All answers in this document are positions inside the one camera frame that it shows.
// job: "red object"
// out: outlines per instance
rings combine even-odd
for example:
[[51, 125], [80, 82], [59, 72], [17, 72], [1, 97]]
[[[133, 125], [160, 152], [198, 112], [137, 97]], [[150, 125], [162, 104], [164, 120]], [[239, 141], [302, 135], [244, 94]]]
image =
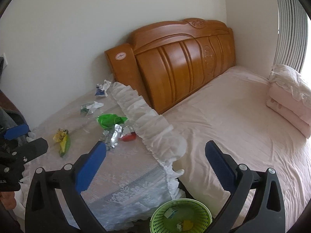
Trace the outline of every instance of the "red object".
[[135, 132], [131, 132], [130, 134], [127, 134], [127, 135], [120, 138], [120, 140], [122, 140], [124, 142], [132, 141], [135, 139], [136, 139], [136, 133]]

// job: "white wall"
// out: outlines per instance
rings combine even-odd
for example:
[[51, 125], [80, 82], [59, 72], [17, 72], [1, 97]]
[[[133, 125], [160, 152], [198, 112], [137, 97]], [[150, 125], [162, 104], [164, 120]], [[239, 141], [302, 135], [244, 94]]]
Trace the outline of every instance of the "white wall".
[[225, 0], [13, 0], [0, 20], [0, 89], [35, 127], [110, 74], [104, 51], [146, 24], [226, 22]]
[[276, 52], [277, 0], [226, 0], [238, 65], [268, 77]]

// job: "blue gripper pad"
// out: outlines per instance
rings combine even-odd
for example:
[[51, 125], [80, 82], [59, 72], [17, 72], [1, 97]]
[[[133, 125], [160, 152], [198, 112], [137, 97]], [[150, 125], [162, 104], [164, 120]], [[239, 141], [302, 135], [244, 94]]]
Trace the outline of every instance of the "blue gripper pad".
[[12, 140], [18, 138], [22, 135], [27, 134], [29, 131], [29, 127], [27, 124], [18, 125], [16, 127], [8, 129], [3, 135], [4, 139]]
[[76, 191], [80, 194], [88, 189], [100, 165], [106, 157], [106, 144], [98, 141], [93, 149], [85, 154], [88, 159], [76, 174]]
[[205, 156], [211, 167], [213, 168], [222, 188], [226, 191], [229, 191], [231, 194], [234, 193], [234, 191], [236, 190], [236, 175], [232, 170], [232, 167], [227, 163], [224, 158], [224, 156], [228, 156], [230, 158], [231, 156], [223, 154], [213, 140], [206, 143]]

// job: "wall socket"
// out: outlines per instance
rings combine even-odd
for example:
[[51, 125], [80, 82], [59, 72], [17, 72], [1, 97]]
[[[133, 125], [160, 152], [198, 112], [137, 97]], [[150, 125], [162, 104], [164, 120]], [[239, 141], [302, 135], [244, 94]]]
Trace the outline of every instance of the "wall socket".
[[7, 58], [5, 56], [5, 53], [1, 54], [0, 57], [4, 58], [4, 64], [3, 64], [3, 70], [7, 67]]

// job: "yellow item in basket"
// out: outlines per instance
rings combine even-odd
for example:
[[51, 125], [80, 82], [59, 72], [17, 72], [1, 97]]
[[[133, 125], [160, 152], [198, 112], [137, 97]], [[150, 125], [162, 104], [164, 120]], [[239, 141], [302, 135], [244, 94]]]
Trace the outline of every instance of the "yellow item in basket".
[[192, 227], [193, 227], [193, 222], [192, 222], [192, 221], [190, 221], [190, 220], [184, 220], [182, 231], [190, 230], [190, 229], [192, 229]]
[[53, 140], [60, 145], [59, 155], [63, 157], [70, 147], [70, 137], [68, 130], [58, 129]]

